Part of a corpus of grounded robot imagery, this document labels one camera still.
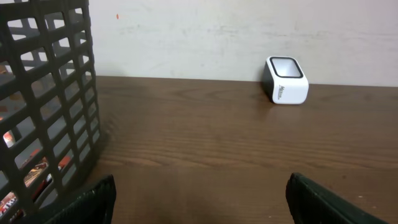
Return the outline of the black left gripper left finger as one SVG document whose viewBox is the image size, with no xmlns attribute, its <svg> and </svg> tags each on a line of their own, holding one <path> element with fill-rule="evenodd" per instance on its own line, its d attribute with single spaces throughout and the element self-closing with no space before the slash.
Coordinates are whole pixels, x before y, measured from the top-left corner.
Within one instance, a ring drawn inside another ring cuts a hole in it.
<svg viewBox="0 0 398 224">
<path fill-rule="evenodd" d="M 112 175 L 74 191 L 67 198 L 18 220 L 26 224 L 110 224 L 116 201 L 116 184 Z"/>
</svg>

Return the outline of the red chocolate bar wrapper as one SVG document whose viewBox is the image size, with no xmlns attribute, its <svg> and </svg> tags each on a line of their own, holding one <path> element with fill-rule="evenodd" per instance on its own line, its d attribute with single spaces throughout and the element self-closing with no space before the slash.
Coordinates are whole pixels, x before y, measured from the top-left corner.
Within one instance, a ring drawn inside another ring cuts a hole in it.
<svg viewBox="0 0 398 224">
<path fill-rule="evenodd" d="M 71 161 L 72 156 L 66 155 L 59 163 L 58 169 L 62 171 L 65 166 Z M 38 164 L 36 164 L 29 173 L 24 177 L 24 183 L 27 188 L 38 178 L 38 176 L 48 167 L 49 162 L 46 157 L 43 157 Z M 40 185 L 35 189 L 34 193 L 31 195 L 32 201 L 35 202 L 42 192 L 47 188 L 47 186 L 52 182 L 52 175 L 49 174 L 46 179 L 41 181 Z M 13 191 L 10 191 L 2 200 L 1 200 L 1 218 L 8 212 L 10 208 L 17 202 L 16 194 Z M 24 211 L 18 210 L 10 219 L 10 222 L 23 217 Z"/>
</svg>

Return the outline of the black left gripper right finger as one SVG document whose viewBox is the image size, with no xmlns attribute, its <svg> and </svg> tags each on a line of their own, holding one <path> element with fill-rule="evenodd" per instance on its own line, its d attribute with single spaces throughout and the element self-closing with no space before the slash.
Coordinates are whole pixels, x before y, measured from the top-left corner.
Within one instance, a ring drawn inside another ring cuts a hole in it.
<svg viewBox="0 0 398 224">
<path fill-rule="evenodd" d="M 287 182 L 285 197 L 295 223 L 385 223 L 297 172 Z"/>
</svg>

